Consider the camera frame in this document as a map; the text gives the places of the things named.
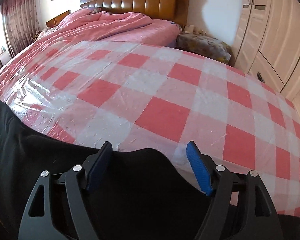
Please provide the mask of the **black pants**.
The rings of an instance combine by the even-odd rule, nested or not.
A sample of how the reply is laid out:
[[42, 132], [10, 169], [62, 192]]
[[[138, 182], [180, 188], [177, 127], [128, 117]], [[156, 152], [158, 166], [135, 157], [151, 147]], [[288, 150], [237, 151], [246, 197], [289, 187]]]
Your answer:
[[[65, 186], [57, 181], [99, 149], [40, 134], [0, 101], [0, 239], [19, 239], [27, 201], [46, 170], [52, 175], [53, 224], [78, 239]], [[113, 150], [98, 188], [82, 192], [82, 198], [98, 239], [196, 239], [210, 203], [199, 185], [152, 148]], [[300, 239], [300, 218], [277, 215], [282, 239]]]

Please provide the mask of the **pink checkered bed sheet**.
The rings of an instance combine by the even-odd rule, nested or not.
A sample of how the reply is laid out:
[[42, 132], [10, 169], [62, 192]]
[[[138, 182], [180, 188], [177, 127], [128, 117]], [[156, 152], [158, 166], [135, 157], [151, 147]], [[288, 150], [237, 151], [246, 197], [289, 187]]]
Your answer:
[[230, 171], [257, 171], [277, 212], [300, 217], [294, 105], [215, 60], [128, 42], [36, 43], [1, 69], [0, 100], [61, 141], [157, 149], [191, 183], [185, 148], [194, 141]]

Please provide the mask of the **light wood wardrobe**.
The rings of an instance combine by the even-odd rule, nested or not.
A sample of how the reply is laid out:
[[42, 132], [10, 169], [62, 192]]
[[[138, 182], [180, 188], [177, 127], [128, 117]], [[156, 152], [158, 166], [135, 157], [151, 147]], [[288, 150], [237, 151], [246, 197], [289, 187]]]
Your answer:
[[294, 100], [300, 91], [300, 2], [243, 0], [234, 67]]

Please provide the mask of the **nightstand with floral cloth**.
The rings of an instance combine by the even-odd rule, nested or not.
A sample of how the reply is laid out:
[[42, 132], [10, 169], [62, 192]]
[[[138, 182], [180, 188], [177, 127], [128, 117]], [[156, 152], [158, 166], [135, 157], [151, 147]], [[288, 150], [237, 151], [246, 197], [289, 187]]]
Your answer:
[[181, 32], [176, 39], [175, 47], [224, 64], [229, 64], [231, 60], [231, 47], [228, 44], [195, 31]]

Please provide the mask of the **far wooden nightstand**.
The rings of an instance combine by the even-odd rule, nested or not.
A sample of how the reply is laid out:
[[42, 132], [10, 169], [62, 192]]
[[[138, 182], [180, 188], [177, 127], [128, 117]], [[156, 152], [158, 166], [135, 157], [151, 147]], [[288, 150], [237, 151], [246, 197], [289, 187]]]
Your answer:
[[53, 19], [47, 21], [46, 26], [49, 27], [49, 28], [56, 27], [68, 15], [70, 15], [70, 10], [67, 10], [67, 11], [61, 13], [60, 15], [54, 17]]

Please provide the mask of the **pink quilt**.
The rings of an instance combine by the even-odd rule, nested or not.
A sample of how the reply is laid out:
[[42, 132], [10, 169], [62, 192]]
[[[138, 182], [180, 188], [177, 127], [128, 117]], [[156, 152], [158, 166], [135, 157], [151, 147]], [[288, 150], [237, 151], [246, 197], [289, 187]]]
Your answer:
[[86, 7], [66, 16], [7, 65], [59, 65], [96, 54], [102, 42], [170, 47], [180, 30], [180, 25], [172, 21], [154, 20], [140, 12], [112, 14]]

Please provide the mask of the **dark red curtain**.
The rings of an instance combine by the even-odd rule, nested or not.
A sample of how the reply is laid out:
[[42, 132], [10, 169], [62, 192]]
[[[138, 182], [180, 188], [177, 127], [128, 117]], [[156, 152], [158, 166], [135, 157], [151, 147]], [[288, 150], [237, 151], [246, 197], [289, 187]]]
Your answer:
[[33, 42], [39, 31], [36, 0], [4, 0], [1, 15], [8, 51], [14, 57]]

